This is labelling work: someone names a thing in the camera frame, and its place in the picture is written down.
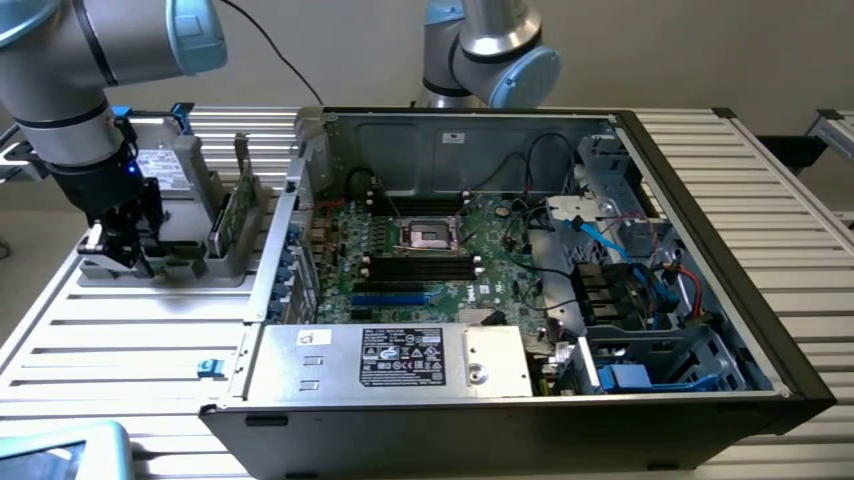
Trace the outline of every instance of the blue ram slot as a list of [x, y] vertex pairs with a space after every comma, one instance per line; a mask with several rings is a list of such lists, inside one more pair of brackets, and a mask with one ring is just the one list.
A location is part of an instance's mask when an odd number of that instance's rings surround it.
[[427, 295], [358, 295], [353, 297], [351, 305], [354, 307], [425, 306], [429, 301]]

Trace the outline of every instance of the metal workbench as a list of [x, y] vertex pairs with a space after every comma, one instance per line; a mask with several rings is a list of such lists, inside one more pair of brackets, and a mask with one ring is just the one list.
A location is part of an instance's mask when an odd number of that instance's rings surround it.
[[[711, 110], [637, 113], [840, 405], [785, 437], [749, 438], [694, 472], [583, 478], [850, 478], [852, 233], [737, 119]], [[267, 185], [282, 185], [298, 153], [295, 115], [287, 108], [195, 110], [203, 152], [226, 180], [238, 175], [231, 138], [243, 130], [252, 133], [256, 172]], [[83, 288], [72, 254], [0, 349], [0, 436], [115, 418], [131, 434], [139, 478], [248, 478], [196, 419], [232, 379], [198, 379], [196, 364], [222, 358], [234, 366], [244, 354], [262, 242], [238, 289]]]

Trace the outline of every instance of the blue cable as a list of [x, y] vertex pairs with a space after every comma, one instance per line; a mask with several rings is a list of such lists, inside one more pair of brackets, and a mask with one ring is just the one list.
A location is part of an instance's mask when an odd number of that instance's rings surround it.
[[[571, 223], [569, 220], [565, 220], [563, 223], [571, 227]], [[607, 238], [605, 238], [605, 236], [599, 233], [599, 231], [595, 228], [593, 228], [591, 225], [585, 223], [582, 224], [581, 228], [582, 228], [582, 232], [590, 235], [602, 245], [614, 249], [617, 253], [619, 253], [621, 257], [623, 257], [623, 260], [629, 260], [629, 252], [626, 251], [626, 249], [619, 245], [617, 245], [614, 242], [611, 242]]]

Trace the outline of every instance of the cpu socket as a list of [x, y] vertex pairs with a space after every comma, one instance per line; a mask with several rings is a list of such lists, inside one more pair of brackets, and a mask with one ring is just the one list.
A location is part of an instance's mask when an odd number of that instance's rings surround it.
[[405, 219], [401, 229], [403, 247], [430, 250], [457, 250], [457, 220], [454, 218]]

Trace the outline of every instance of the robotic arm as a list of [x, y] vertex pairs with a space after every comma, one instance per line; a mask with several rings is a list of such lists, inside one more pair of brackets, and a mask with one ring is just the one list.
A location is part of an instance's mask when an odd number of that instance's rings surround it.
[[[535, 107], [561, 61], [542, 45], [525, 0], [434, 0], [425, 45], [423, 106]], [[104, 89], [222, 67], [212, 0], [0, 0], [0, 103], [26, 134], [26, 160], [54, 175], [86, 213], [79, 251], [108, 269], [154, 273], [166, 221], [156, 179], [136, 164], [136, 134]]]
[[491, 108], [537, 107], [561, 75], [542, 32], [525, 0], [434, 0], [419, 106], [469, 107], [477, 97]]
[[158, 182], [104, 88], [226, 64], [211, 0], [0, 0], [0, 101], [92, 227], [84, 248], [142, 269], [164, 221]]

